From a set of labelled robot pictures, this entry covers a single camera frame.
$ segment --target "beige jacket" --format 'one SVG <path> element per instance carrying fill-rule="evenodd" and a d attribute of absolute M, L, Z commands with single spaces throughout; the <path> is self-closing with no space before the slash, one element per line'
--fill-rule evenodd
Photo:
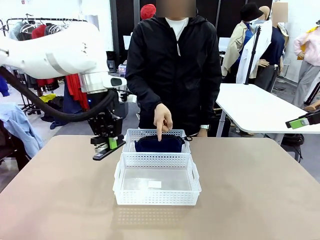
<path fill-rule="evenodd" d="M 241 21 L 237 26 L 235 26 L 235 29 L 233 30 L 233 33 L 230 38 L 230 42 L 228 45 L 228 48 L 226 49 L 225 56 L 223 59 L 222 64 L 222 75 L 225 77 L 227 76 L 228 72 L 230 72 L 231 66 L 237 61 L 240 54 L 239 52 L 244 47 L 244 40 L 246 37 L 246 31 L 247 26 L 243 21 Z M 254 79 L 257 76 L 258 71 L 258 64 L 256 64 L 253 72 L 250 75 L 251 79 Z"/>

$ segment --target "brown table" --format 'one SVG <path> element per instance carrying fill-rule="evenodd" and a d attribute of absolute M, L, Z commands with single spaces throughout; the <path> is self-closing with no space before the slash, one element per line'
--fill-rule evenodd
<path fill-rule="evenodd" d="M 56 136 L 0 194 L 2 240 L 320 240 L 320 184 L 270 139 L 196 138 L 195 207 L 117 206 L 121 150 Z"/>

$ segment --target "white label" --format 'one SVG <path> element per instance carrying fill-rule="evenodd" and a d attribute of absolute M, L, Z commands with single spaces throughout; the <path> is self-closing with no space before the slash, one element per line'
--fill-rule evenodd
<path fill-rule="evenodd" d="M 148 188 L 149 189 L 161 189 L 162 188 L 162 182 L 161 181 L 149 181 L 148 182 Z"/>

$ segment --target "wristwatch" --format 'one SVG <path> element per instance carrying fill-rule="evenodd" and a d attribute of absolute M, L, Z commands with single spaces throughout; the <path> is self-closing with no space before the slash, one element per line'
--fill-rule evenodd
<path fill-rule="evenodd" d="M 206 129 L 207 131 L 210 130 L 210 125 L 201 125 L 200 126 L 201 129 Z"/>

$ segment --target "white plastic basket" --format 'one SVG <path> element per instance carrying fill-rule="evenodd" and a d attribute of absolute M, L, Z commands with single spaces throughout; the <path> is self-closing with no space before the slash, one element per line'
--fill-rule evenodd
<path fill-rule="evenodd" d="M 114 173 L 118 205 L 194 206 L 199 174 L 188 153 L 122 153 Z"/>
<path fill-rule="evenodd" d="M 163 133 L 164 135 L 175 135 L 177 137 L 184 138 L 186 136 L 184 130 L 170 130 L 167 133 Z M 123 147 L 123 153 L 134 153 L 136 151 L 135 141 L 146 137 L 157 135 L 157 130 L 155 129 L 128 129 L 126 132 L 126 144 Z M 189 154 L 190 151 L 190 143 L 185 141 L 185 144 L 182 145 L 182 153 Z"/>

